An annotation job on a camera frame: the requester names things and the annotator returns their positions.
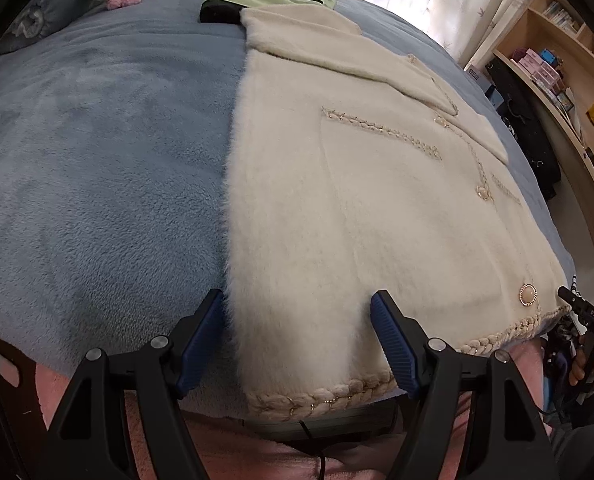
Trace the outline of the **white blue box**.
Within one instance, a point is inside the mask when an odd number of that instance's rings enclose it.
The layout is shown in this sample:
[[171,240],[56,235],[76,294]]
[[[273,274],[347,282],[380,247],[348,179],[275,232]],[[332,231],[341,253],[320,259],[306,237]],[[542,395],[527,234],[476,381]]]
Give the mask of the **white blue box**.
[[486,90],[491,84],[490,79],[475,65],[470,64],[466,68],[466,74],[483,90]]

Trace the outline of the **cream fuzzy knit cardigan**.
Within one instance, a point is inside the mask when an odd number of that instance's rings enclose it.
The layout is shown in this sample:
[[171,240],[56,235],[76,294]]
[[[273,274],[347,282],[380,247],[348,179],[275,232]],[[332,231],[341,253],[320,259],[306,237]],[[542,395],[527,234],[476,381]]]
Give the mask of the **cream fuzzy knit cardigan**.
[[498,133],[413,55],[319,4],[245,9],[227,159],[227,310],[253,415],[344,410],[399,386],[385,290],[455,350],[532,339],[565,271]]

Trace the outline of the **blue fleece bed blanket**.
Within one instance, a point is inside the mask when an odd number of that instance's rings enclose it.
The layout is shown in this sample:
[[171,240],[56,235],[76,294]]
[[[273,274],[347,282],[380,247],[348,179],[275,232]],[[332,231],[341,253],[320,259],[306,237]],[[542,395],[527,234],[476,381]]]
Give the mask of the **blue fleece bed blanket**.
[[245,39],[201,0],[92,10],[0,55],[0,338],[46,379],[130,351],[223,283]]

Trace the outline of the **wooden curved shelf unit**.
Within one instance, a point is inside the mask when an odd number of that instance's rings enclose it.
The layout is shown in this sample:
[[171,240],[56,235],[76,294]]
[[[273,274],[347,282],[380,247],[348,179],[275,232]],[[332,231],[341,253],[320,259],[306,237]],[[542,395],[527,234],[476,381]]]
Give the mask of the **wooden curved shelf unit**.
[[[533,80],[518,61],[536,51],[564,82],[555,93]],[[594,35],[566,0],[529,3],[476,55],[474,64],[499,58],[530,90],[542,127],[581,208],[594,246],[594,127],[586,111],[594,103]]]

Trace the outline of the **pink storage boxes stack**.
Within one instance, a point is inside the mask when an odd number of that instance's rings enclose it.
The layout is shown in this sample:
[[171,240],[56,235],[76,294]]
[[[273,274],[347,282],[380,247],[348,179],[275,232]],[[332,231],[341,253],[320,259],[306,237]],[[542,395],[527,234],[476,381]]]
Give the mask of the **pink storage boxes stack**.
[[562,91],[564,82],[558,71],[548,64],[541,55],[528,49],[518,64],[535,81],[541,81],[546,88],[555,93]]

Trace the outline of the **black white patterned clothing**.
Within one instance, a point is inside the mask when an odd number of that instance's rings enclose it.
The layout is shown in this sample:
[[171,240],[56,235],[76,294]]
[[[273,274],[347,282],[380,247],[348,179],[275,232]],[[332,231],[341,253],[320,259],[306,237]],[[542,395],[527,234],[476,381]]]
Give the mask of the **black white patterned clothing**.
[[539,188],[548,202],[556,196],[555,185],[562,174],[552,144],[530,100],[531,92],[520,78],[496,56],[486,65],[492,84],[503,98],[498,114],[526,156],[538,180]]

